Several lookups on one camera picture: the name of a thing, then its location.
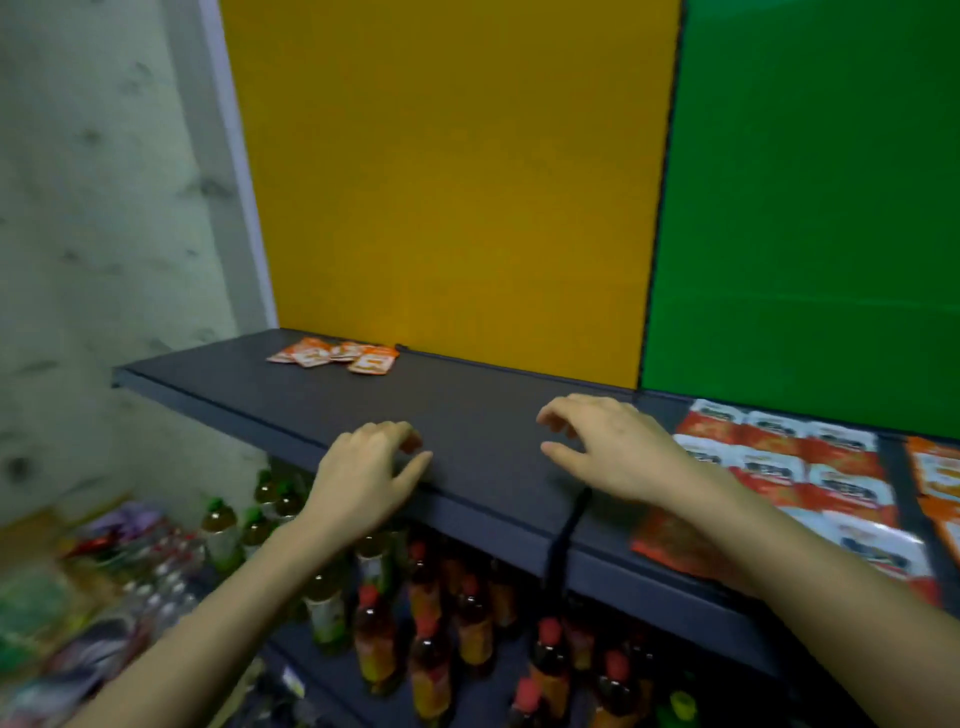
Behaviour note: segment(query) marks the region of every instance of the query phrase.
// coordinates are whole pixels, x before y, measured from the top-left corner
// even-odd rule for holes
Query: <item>white wall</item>
[[[0,522],[249,503],[260,453],[108,387],[236,335],[211,227],[235,189],[198,166],[156,0],[0,3]]]

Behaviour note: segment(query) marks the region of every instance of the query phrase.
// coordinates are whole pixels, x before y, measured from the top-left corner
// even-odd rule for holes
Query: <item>hand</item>
[[[608,493],[672,508],[674,491],[698,481],[698,463],[657,421],[609,397],[557,397],[537,415],[554,432],[579,437],[586,452],[545,442],[540,449],[564,470]]]
[[[295,522],[311,530],[335,529],[339,547],[383,523],[405,501],[433,458],[421,452],[393,477],[394,453],[423,444],[410,423],[368,423],[345,432],[320,461],[313,490]]]

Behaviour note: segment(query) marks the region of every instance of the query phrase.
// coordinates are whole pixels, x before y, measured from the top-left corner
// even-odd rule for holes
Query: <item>forearm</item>
[[[339,547],[323,534],[303,531],[297,522],[278,529],[193,614],[110,683],[70,728],[206,725],[277,615]]]
[[[960,713],[960,625],[807,530],[726,472],[670,507],[750,578],[811,654],[881,726],[948,725]]]

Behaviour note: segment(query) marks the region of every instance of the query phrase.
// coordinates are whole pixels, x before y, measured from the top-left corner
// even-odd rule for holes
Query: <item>red bottle cap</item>
[[[437,618],[433,615],[420,615],[417,617],[417,636],[421,639],[433,637],[437,634]]]
[[[534,713],[540,706],[540,686],[532,677],[521,677],[516,684],[514,707],[523,713]]]
[[[364,609],[372,607],[376,604],[377,598],[380,596],[380,592],[376,590],[376,587],[373,584],[364,584],[360,587],[360,606]]]
[[[625,683],[630,679],[630,661],[618,649],[607,653],[607,677],[618,683]]]
[[[467,596],[477,596],[480,593],[480,584],[477,582],[477,577],[471,573],[467,574],[460,584],[460,589]]]
[[[410,544],[410,558],[414,561],[423,561],[426,558],[426,544],[423,541]]]
[[[560,621],[555,617],[547,617],[540,620],[539,628],[540,642],[556,646],[560,644],[560,639],[564,635],[564,629],[560,626]]]

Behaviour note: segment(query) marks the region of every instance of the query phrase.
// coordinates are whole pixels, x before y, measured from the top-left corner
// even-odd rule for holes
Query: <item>left hand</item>
[[[342,434],[320,461],[310,498],[297,516],[300,527],[334,529],[327,535],[338,547],[373,531],[413,493],[433,458],[421,452],[393,477],[394,453],[422,445],[410,423],[367,423]]]

